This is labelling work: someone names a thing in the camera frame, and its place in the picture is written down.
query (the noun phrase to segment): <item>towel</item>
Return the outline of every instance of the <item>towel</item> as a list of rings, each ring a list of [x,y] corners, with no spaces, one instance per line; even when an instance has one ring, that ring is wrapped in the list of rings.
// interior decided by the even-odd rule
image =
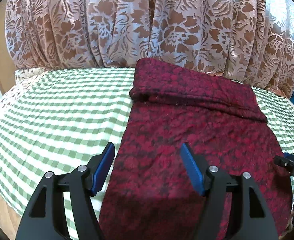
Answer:
[[[112,240],[190,239],[204,197],[193,190],[179,155],[188,142],[209,165],[257,181],[281,233],[292,205],[288,173],[273,164],[282,150],[249,85],[151,58],[137,62],[133,107],[99,224]],[[228,225],[227,194],[221,230]]]

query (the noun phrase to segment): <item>wooden floor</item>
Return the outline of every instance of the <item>wooden floor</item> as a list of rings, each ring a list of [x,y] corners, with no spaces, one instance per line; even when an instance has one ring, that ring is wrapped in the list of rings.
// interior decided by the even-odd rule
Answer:
[[[21,217],[0,196],[0,228],[11,239],[16,238],[16,232]]]

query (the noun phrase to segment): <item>metal bolt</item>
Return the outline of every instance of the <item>metal bolt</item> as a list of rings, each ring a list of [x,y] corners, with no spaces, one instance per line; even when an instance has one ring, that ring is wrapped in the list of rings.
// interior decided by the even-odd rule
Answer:
[[[87,166],[86,165],[80,165],[78,167],[78,171],[80,171],[80,172],[84,172],[86,169],[87,169]]]
[[[45,177],[46,177],[47,179],[51,178],[51,177],[52,177],[52,172],[51,172],[51,171],[47,171],[47,172],[45,173]]]
[[[244,172],[243,176],[245,179],[249,179],[251,177],[251,174],[249,172]]]
[[[211,172],[217,172],[218,171],[218,168],[216,167],[216,166],[210,166],[209,167],[209,170],[211,171]]]

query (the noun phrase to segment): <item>green checkered bedsheet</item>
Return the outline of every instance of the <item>green checkered bedsheet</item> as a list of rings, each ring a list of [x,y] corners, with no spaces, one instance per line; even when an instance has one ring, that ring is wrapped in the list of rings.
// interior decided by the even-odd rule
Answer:
[[[0,194],[20,215],[46,171],[70,172],[108,141],[118,151],[133,78],[131,68],[49,72],[0,120]],[[294,154],[294,108],[285,98],[253,90],[283,151]],[[97,216],[109,178],[92,199]],[[64,197],[69,233],[77,239],[70,196]]]

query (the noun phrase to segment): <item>brown floral curtain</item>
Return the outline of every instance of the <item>brown floral curtain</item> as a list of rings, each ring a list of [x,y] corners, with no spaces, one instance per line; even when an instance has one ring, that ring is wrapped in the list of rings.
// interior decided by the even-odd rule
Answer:
[[[17,68],[134,67],[154,57],[290,97],[292,0],[8,0]]]

